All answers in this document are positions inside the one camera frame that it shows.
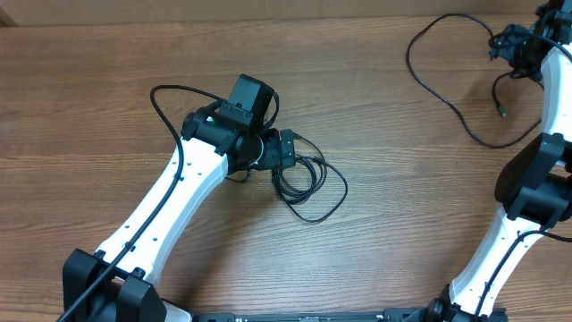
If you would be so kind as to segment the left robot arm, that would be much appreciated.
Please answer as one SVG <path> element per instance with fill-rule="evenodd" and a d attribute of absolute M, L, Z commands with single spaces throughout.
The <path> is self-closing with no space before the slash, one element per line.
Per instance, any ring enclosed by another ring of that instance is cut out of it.
<path fill-rule="evenodd" d="M 126 221 L 94 253 L 63 265 L 62 321 L 192 321 L 156 287 L 173 247 L 206 197 L 230 174 L 294 164 L 293 134 L 266 114 L 273 88 L 241 74 L 230 96 L 189 113 L 167 167 Z"/>

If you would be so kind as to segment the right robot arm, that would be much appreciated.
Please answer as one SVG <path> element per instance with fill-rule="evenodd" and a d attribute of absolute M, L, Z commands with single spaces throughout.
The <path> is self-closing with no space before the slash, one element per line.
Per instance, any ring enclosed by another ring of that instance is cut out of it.
<path fill-rule="evenodd" d="M 531 28 L 510 24 L 491 34 L 493 58 L 504 58 L 508 76 L 528 78 L 543 88 L 539 135 L 510 160 L 494 190 L 498 206 L 491 227 L 462 273 L 410 321 L 505 321 L 494 306 L 503 285 L 526 252 L 571 217 L 571 3 L 538 7 Z"/>

